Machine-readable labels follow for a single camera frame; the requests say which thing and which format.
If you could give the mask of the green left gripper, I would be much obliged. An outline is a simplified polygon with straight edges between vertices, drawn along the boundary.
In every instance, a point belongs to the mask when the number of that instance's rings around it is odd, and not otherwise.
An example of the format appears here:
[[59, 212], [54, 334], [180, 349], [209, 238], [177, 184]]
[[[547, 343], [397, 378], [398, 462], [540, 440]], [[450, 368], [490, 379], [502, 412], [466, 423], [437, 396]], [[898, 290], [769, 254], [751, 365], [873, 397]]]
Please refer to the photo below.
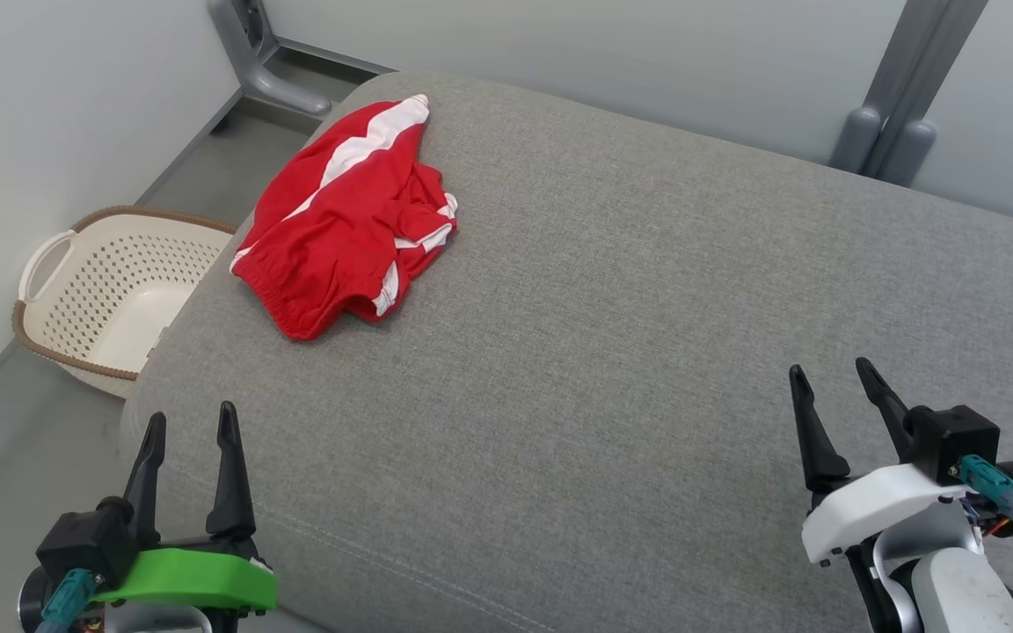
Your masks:
[[[216, 442], [221, 450], [206, 532], [245, 540], [256, 533], [248, 465], [233, 402], [222, 402]], [[158, 469], [164, 464], [166, 416], [152, 414], [123, 498], [133, 509], [130, 533], [140, 546], [161, 543], [156, 529]], [[136, 558], [120, 588], [96, 594], [104, 633], [237, 633], [250, 615], [275, 610], [278, 579], [257, 558], [189, 549], [156, 549]]]

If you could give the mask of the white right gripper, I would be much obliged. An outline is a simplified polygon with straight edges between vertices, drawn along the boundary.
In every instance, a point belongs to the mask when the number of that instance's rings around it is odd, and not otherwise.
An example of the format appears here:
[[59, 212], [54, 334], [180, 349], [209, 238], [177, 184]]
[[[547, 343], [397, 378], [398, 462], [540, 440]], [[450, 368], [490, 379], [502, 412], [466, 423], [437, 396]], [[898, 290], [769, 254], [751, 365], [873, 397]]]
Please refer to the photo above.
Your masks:
[[[869, 358], [856, 357], [855, 365], [867, 399], [885, 422], [898, 461], [905, 463], [912, 444], [905, 426], [908, 408]], [[811, 564], [831, 558], [834, 549], [851, 548], [924, 512], [941, 498], [964, 497], [969, 492], [967, 484], [937, 484], [913, 464], [884, 466], [849, 484], [851, 469], [821, 424], [811, 382], [800, 365], [789, 369], [789, 384], [805, 488], [811, 493], [832, 492], [805, 517], [801, 528], [801, 542]]]

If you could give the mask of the red white-striped shorts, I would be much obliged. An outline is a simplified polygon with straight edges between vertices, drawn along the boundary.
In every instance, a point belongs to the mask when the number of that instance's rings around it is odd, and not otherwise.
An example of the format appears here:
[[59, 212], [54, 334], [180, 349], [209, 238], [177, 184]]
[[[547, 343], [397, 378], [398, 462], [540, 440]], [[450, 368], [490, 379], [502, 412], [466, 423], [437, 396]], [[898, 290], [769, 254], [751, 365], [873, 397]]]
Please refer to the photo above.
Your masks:
[[337, 118], [272, 178], [230, 272], [282, 335], [312, 340], [342, 314], [378, 322], [458, 230], [457, 200], [419, 160], [425, 95]]

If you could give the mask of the cream perforated laundry basket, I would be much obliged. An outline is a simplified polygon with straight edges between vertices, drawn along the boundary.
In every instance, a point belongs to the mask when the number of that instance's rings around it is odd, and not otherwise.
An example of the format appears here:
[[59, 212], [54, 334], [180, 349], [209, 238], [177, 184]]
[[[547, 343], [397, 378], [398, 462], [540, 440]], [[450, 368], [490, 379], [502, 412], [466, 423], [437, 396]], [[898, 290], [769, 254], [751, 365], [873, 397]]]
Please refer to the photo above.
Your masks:
[[13, 336], [82, 383], [126, 399], [234, 233], [233, 225], [140, 206], [89, 214], [29, 257]]

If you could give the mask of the grey partition post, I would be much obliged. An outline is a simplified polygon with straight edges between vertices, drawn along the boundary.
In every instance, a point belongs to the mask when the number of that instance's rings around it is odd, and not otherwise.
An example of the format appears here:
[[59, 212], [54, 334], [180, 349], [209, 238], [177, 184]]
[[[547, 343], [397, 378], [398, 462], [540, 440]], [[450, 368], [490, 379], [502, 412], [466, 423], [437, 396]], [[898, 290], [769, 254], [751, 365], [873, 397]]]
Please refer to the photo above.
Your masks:
[[845, 117], [829, 168], [909, 187], [936, 143], [926, 120], [988, 0], [905, 0], [867, 96]]

